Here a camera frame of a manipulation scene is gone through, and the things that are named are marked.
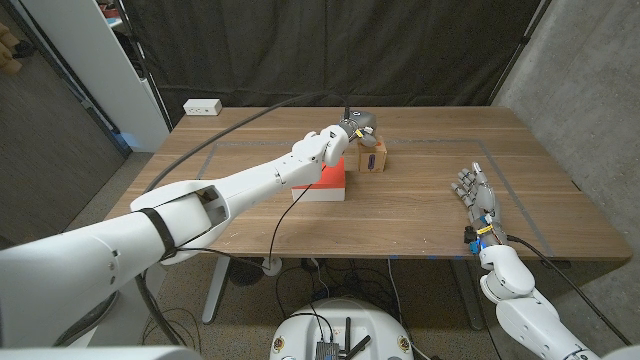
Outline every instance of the white box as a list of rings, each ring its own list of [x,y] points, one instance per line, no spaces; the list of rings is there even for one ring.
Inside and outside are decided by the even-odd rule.
[[[220,99],[189,99],[182,107],[187,115],[218,115],[222,111]]]
[[[293,195],[293,201],[298,199],[305,189],[291,188],[291,194]],[[299,200],[304,201],[344,201],[344,188],[334,189],[309,189],[304,196]]]

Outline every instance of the black strap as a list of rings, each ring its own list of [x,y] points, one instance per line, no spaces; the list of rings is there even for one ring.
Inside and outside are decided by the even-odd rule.
[[[171,236],[171,232],[169,231],[167,224],[164,222],[164,219],[162,219],[162,216],[160,216],[160,214],[158,214],[158,212],[153,208],[144,208],[136,212],[141,212],[147,215],[153,226],[155,226],[158,231],[158,234],[160,234],[160,239],[164,244],[164,254],[162,255],[162,258],[160,258],[160,261],[176,256],[176,253],[178,252],[176,249],[176,242],[173,240],[173,236]]]

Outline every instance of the concrete wall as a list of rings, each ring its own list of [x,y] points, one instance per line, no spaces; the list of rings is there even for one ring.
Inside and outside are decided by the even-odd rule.
[[[640,2],[553,0],[493,105],[513,109],[637,253]],[[576,277],[594,271],[572,270]],[[535,272],[539,286],[556,281],[549,271]],[[582,287],[632,342],[640,341],[639,274],[634,257]],[[622,346],[578,296],[564,292],[552,302],[600,355]],[[503,358],[529,358],[502,340]]]

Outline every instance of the yellow tag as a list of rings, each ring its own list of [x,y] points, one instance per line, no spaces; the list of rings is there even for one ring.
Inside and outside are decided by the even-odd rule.
[[[487,227],[484,227],[484,228],[478,230],[478,235],[482,235],[482,234],[484,234],[486,232],[489,232],[489,231],[491,231],[491,229],[493,229],[493,225],[489,225]]]

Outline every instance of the robot finger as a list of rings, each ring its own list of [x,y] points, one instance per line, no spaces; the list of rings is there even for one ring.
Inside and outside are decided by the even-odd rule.
[[[473,163],[472,165],[473,167],[473,173],[476,176],[476,182],[478,184],[486,184],[488,182],[487,180],[487,176],[484,174],[484,172],[482,172],[482,169],[480,168],[480,165],[476,162]]]
[[[468,173],[459,172],[458,179],[463,182],[467,186],[471,186],[471,180],[469,179]]]
[[[464,168],[462,169],[462,173],[467,177],[467,179],[469,179],[472,183],[476,180],[476,176],[469,171],[469,169]]]
[[[465,204],[467,207],[473,206],[473,204],[474,204],[474,200],[475,200],[475,199],[473,199],[473,198],[471,198],[471,197],[469,197],[469,196],[466,196],[466,197],[462,198],[462,201],[464,201],[464,204]]]
[[[467,185],[464,181],[462,181],[462,179],[458,179],[458,182],[464,188],[464,192],[468,194],[470,192],[469,185]]]
[[[460,188],[460,186],[458,186],[457,184],[451,183],[451,188],[453,189],[453,191],[456,192],[456,194],[458,194],[458,196],[460,196],[461,198],[464,199],[465,196],[467,196],[467,192],[462,190]]]

